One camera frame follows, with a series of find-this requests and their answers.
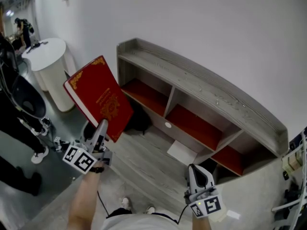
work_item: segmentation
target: human arm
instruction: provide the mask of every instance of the human arm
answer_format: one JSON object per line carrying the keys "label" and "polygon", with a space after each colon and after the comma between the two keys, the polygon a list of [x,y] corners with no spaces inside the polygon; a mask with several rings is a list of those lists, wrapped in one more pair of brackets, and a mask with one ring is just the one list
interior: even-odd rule
{"label": "human arm", "polygon": [[197,219],[193,214],[193,228],[192,230],[211,230],[210,222],[208,217]]}
{"label": "human arm", "polygon": [[[103,167],[101,161],[93,167]],[[100,173],[88,172],[72,201],[69,211],[68,230],[90,230],[96,209]]]}

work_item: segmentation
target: red book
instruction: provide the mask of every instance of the red book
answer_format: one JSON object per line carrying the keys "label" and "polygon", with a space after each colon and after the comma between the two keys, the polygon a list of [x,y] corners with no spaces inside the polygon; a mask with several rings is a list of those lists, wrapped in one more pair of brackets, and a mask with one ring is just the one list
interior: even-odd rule
{"label": "red book", "polygon": [[116,142],[133,110],[104,57],[99,56],[72,75],[64,88],[93,126],[108,120],[107,134]]}

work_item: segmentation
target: black wristband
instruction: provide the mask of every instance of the black wristband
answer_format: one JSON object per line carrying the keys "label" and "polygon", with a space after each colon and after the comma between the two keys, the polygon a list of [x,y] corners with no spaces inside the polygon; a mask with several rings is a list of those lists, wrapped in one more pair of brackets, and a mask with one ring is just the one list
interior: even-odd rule
{"label": "black wristband", "polygon": [[90,172],[94,172],[94,173],[102,173],[103,171],[104,171],[105,169],[104,169],[104,167],[92,167],[92,168],[90,168]]}

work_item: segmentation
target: table top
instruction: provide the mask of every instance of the table top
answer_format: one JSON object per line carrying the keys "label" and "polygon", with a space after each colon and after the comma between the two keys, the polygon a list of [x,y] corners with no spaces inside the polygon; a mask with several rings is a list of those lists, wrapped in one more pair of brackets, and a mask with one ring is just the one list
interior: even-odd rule
{"label": "table top", "polygon": [[22,54],[23,58],[30,60],[32,71],[40,71],[50,66],[60,59],[66,50],[66,44],[64,40],[60,38],[47,38],[39,42],[48,43],[46,45],[41,44],[38,48],[33,49],[29,54],[27,54],[30,50],[29,48]]}

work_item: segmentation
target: round white table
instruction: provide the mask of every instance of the round white table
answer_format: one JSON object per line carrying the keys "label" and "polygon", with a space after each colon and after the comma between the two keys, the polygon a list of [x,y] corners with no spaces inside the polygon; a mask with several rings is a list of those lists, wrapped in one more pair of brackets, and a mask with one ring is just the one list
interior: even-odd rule
{"label": "round white table", "polygon": [[48,38],[40,41],[42,42],[48,43],[41,44],[28,54],[30,49],[27,49],[22,57],[30,64],[41,89],[49,91],[60,111],[67,112],[74,107],[74,103],[63,87],[67,80],[64,71],[66,44],[59,38]]}

